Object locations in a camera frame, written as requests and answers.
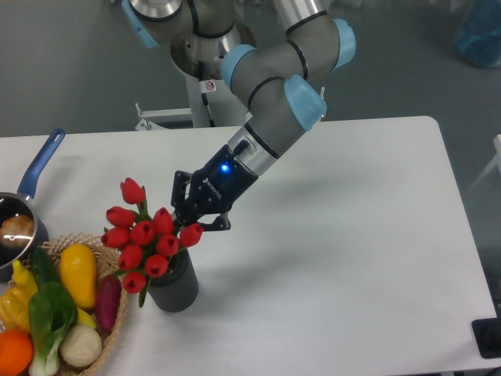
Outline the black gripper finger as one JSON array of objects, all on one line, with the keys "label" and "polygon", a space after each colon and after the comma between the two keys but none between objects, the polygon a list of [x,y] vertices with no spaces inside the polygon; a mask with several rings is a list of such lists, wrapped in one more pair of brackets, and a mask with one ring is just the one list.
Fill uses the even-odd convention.
[{"label": "black gripper finger", "polygon": [[226,231],[231,229],[231,222],[229,221],[228,213],[220,213],[215,216],[214,220],[210,223],[198,221],[204,231]]},{"label": "black gripper finger", "polygon": [[193,221],[193,207],[187,198],[189,193],[188,185],[191,183],[192,175],[184,171],[176,171],[171,193],[171,206],[173,216],[179,226],[187,227]]}]

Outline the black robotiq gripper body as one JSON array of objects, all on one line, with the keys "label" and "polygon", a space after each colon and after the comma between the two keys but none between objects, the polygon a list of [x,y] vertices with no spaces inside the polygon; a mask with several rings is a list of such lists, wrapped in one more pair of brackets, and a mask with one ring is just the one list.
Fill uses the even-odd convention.
[{"label": "black robotiq gripper body", "polygon": [[237,144],[234,150],[224,145],[201,169],[192,174],[187,198],[193,207],[192,224],[205,215],[231,210],[234,202],[258,180],[238,157],[249,145]]}]

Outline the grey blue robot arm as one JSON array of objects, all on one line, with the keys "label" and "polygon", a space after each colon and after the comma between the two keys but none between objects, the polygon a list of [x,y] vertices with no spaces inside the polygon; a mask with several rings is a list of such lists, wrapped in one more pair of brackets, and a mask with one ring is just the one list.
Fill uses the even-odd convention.
[{"label": "grey blue robot arm", "polygon": [[139,40],[183,43],[200,81],[223,80],[249,120],[201,169],[176,172],[171,204],[179,229],[213,215],[206,231],[230,227],[233,203],[326,113],[313,78],[348,63],[356,51],[345,20],[320,1],[276,1],[287,40],[261,51],[245,44],[231,1],[124,1]]}]

